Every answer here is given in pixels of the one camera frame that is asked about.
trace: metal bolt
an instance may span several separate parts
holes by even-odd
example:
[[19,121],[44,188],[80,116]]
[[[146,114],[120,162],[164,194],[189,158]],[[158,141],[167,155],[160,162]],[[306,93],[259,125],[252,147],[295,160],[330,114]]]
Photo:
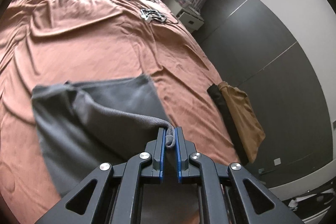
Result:
[[195,152],[195,153],[192,153],[192,154],[191,154],[191,157],[192,157],[194,160],[197,160],[197,159],[199,159],[200,157],[202,157],[202,154],[199,153],[199,152]]
[[241,170],[242,166],[241,166],[239,163],[234,162],[234,163],[231,164],[231,168],[232,168],[233,170],[238,171],[238,170]]
[[103,163],[99,166],[100,170],[102,170],[102,171],[106,171],[106,170],[110,169],[110,167],[111,167],[111,165],[108,164],[107,162],[105,162],[105,163]]
[[140,158],[142,158],[143,160],[148,159],[151,156],[151,154],[147,153],[147,152],[142,152],[140,154]]

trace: bed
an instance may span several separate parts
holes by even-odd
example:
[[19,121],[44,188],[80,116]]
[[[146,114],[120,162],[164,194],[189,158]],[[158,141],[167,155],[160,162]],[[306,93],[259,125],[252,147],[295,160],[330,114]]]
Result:
[[[140,7],[159,10],[167,22],[144,21]],[[0,56],[0,192],[21,224],[35,223],[60,199],[36,134],[36,85],[149,75],[171,124],[199,152],[225,165],[238,161],[206,91],[221,78],[160,0],[13,0],[0,21]],[[160,212],[159,199],[149,197],[144,203]],[[188,202],[167,200],[180,211],[160,223],[197,211],[193,203],[185,214]],[[153,214],[145,212],[144,223],[158,222]]]

